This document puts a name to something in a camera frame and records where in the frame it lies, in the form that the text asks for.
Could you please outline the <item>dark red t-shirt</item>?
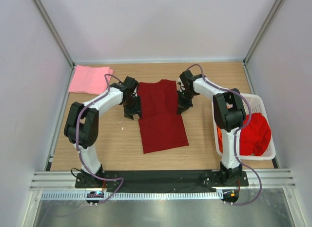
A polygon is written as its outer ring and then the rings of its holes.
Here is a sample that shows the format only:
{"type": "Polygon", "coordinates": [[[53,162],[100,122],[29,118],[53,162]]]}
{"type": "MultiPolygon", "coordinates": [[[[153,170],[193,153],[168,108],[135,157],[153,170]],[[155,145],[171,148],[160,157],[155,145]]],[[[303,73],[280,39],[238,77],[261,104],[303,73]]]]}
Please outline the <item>dark red t-shirt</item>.
{"type": "Polygon", "coordinates": [[[177,112],[174,81],[140,82],[137,95],[141,100],[138,123],[144,154],[189,145],[182,116],[177,112]]]}

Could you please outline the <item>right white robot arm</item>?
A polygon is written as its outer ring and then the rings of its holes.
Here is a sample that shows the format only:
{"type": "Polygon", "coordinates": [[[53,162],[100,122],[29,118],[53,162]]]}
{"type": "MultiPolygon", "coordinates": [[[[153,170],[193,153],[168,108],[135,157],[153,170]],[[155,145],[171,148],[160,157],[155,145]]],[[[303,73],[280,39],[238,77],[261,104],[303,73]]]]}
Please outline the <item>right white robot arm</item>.
{"type": "Polygon", "coordinates": [[[203,95],[212,101],[214,122],[222,133],[219,179],[223,185],[231,186],[242,176],[242,164],[237,160],[238,130],[243,126],[246,112],[239,90],[223,88],[201,74],[193,75],[190,70],[180,74],[178,85],[178,114],[193,106],[192,99],[196,95],[203,95]]]}

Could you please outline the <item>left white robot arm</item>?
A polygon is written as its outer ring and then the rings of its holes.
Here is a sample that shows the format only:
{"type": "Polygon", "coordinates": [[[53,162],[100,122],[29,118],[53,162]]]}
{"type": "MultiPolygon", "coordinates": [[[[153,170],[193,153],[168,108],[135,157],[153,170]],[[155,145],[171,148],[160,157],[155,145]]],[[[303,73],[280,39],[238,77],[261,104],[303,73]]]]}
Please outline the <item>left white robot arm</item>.
{"type": "Polygon", "coordinates": [[[84,103],[74,102],[64,127],[64,135],[75,146],[81,169],[76,177],[75,187],[100,187],[111,181],[104,177],[95,143],[98,138],[100,117],[116,105],[123,106],[124,117],[142,117],[140,97],[137,96],[138,81],[127,76],[124,81],[113,83],[99,96],[84,103]]]}

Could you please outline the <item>folded pink t-shirt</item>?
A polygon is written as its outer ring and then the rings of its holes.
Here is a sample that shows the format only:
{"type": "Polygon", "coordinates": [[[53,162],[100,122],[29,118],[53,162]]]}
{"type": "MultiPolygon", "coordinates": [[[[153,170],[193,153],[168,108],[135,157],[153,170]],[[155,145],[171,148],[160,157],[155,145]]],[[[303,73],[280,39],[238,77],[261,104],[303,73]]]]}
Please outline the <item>folded pink t-shirt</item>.
{"type": "Polygon", "coordinates": [[[104,75],[113,72],[111,67],[77,65],[68,92],[100,95],[106,91],[108,85],[104,75]]]}

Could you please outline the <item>orange t-shirt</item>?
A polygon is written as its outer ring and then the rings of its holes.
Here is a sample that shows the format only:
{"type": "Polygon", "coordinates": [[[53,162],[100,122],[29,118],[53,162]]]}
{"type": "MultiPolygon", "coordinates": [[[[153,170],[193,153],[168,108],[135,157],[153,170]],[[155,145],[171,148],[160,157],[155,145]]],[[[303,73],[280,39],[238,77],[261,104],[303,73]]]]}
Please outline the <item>orange t-shirt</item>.
{"type": "Polygon", "coordinates": [[[219,151],[222,153],[223,152],[222,130],[219,127],[217,127],[217,137],[218,137],[219,151]]]}

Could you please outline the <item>white plastic basket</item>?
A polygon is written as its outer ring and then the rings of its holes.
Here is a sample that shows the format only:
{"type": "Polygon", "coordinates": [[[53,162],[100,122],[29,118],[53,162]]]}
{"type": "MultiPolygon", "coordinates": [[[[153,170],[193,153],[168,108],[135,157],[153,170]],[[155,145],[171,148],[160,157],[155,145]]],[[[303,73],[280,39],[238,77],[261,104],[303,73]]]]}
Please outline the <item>white plastic basket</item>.
{"type": "MultiPolygon", "coordinates": [[[[248,101],[250,107],[251,107],[251,112],[252,113],[261,113],[262,116],[268,121],[267,114],[266,114],[266,109],[263,104],[263,101],[260,96],[254,95],[254,94],[246,94],[242,93],[242,96],[248,101]]],[[[214,121],[214,111],[212,110],[212,119],[213,119],[213,127],[214,127],[214,141],[215,141],[215,147],[216,147],[216,152],[218,153],[219,156],[222,156],[222,152],[220,150],[220,146],[218,143],[218,136],[217,136],[217,125],[214,121]]],[[[266,151],[261,155],[261,156],[255,156],[255,155],[248,155],[248,156],[243,156],[240,155],[241,160],[252,160],[252,161],[263,161],[263,160],[272,160],[276,156],[276,151],[275,151],[275,146],[273,142],[273,138],[271,137],[270,143],[268,145],[268,148],[266,151]]]]}

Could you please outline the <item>bright red t-shirt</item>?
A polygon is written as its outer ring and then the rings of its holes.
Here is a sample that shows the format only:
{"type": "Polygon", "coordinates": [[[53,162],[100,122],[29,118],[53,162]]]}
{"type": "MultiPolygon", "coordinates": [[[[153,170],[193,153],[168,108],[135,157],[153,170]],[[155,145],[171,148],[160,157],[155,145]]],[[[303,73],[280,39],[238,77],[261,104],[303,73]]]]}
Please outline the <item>bright red t-shirt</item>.
{"type": "Polygon", "coordinates": [[[249,124],[240,133],[240,155],[262,156],[271,141],[272,132],[261,113],[253,113],[249,124]]]}

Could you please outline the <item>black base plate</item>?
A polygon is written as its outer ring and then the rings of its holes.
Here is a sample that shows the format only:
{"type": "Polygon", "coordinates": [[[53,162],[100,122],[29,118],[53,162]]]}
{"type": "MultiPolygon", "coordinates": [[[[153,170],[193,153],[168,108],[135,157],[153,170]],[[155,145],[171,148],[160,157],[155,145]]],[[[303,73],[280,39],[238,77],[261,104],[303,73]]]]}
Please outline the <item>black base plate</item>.
{"type": "Polygon", "coordinates": [[[99,180],[86,172],[80,171],[76,177],[76,188],[105,188],[109,192],[116,188],[123,178],[122,192],[173,192],[178,190],[195,190],[196,188],[211,188],[221,186],[249,185],[245,171],[238,177],[225,179],[219,170],[155,170],[155,171],[99,171],[99,180]]]}

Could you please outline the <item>aluminium frame rail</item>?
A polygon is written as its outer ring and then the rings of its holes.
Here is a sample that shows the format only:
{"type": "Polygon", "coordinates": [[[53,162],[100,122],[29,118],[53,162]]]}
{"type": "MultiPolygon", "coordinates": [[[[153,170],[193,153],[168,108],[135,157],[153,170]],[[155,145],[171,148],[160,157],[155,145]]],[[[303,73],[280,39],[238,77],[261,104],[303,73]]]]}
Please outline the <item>aluminium frame rail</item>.
{"type": "Polygon", "coordinates": [[[70,171],[36,171],[30,183],[30,191],[75,189],[75,177],[70,171]]]}

